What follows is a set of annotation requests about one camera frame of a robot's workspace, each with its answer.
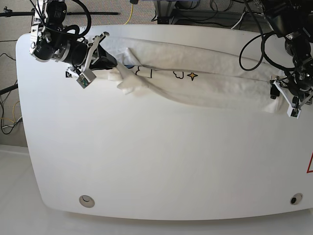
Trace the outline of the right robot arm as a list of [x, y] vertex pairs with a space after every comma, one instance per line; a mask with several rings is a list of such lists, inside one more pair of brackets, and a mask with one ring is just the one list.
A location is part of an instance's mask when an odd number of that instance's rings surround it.
[[87, 17], [83, 31], [75, 24], [63, 24], [67, 15], [65, 1], [38, 0], [33, 4], [29, 52], [40, 62], [54, 60], [68, 64], [66, 77], [83, 77], [91, 82], [95, 79], [94, 71], [111, 70], [117, 66], [117, 61], [100, 45], [109, 35], [107, 32], [91, 40], [85, 37], [91, 29], [91, 13], [81, 1], [77, 0], [76, 4]]

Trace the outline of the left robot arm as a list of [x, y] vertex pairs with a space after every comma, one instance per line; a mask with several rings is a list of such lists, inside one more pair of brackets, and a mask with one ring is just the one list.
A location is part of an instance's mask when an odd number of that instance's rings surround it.
[[[291, 116], [300, 113], [304, 104], [310, 104], [313, 98], [313, 2], [311, 0], [256, 0], [268, 22], [271, 32], [260, 32], [261, 58], [284, 72], [285, 77], [270, 82], [270, 97], [276, 99], [280, 94], [287, 97], [289, 90], [292, 99], [286, 98]], [[265, 51], [265, 44], [272, 35], [284, 38], [285, 50], [292, 57], [293, 67], [287, 68], [272, 61]]]

